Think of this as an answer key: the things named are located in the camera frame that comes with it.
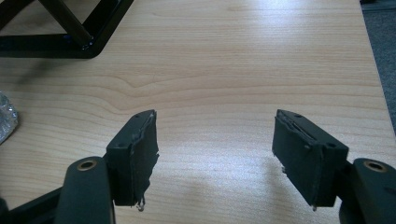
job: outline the black metal frame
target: black metal frame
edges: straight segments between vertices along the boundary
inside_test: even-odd
[[[274,155],[309,205],[343,202],[342,224],[388,224],[396,220],[396,170],[382,161],[347,161],[348,147],[305,117],[276,113]]]
[[[34,0],[5,0],[0,4],[0,30]],[[58,35],[0,36],[0,57],[96,57],[105,47],[134,0],[101,0],[82,24],[62,0],[38,0],[66,30]]]
[[[108,144],[103,158],[71,164],[61,188],[10,211],[0,198],[0,223],[116,223],[113,201],[137,204],[143,211],[144,193],[158,157],[156,112],[134,115]]]

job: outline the circular hole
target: circular hole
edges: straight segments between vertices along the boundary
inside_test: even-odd
[[[93,166],[93,162],[91,161],[87,161],[81,164],[82,168],[90,168],[91,166]]]
[[[91,170],[93,167],[96,166],[96,163],[96,161],[84,161],[78,165],[77,169],[80,171]]]
[[[385,167],[384,165],[382,165],[379,162],[376,161],[365,161],[364,165],[369,168],[372,171],[376,171],[379,173],[385,173],[387,171],[387,167]]]
[[[333,143],[327,143],[326,144],[328,147],[335,147],[335,144],[333,144]]]

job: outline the gray carpet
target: gray carpet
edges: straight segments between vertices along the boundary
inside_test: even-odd
[[[376,1],[361,8],[396,132],[396,1]]]

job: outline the light wood surface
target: light wood surface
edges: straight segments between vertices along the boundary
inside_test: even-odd
[[[66,1],[82,20],[94,3]],[[0,35],[60,31],[34,3]],[[337,223],[339,201],[313,212],[281,173],[279,108],[348,145],[350,161],[396,166],[357,0],[136,0],[97,58],[1,58],[0,90],[21,116],[0,146],[10,208],[60,187],[151,108],[161,156],[147,206],[117,207],[118,223]]]

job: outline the black plastic part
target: black plastic part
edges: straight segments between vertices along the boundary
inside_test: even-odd
[[[145,203],[144,193],[159,157],[156,118],[154,110],[136,114],[106,148],[115,205]]]
[[[90,16],[82,23],[80,32],[58,35],[6,35],[0,36],[0,57],[13,58],[81,58],[90,59],[99,55],[108,39],[116,30],[134,0],[101,0]],[[19,10],[31,0],[5,0],[0,4],[0,25],[6,25]],[[88,46],[85,31],[92,36]]]
[[[89,157],[69,166],[54,223],[115,223],[103,158]]]
[[[396,223],[396,170],[381,161],[356,159],[351,182],[367,223]]]
[[[347,160],[347,146],[305,117],[277,110],[273,152],[308,204],[334,205],[335,173]]]
[[[56,189],[29,203],[5,212],[0,215],[0,223],[53,223],[60,194],[61,189]]]

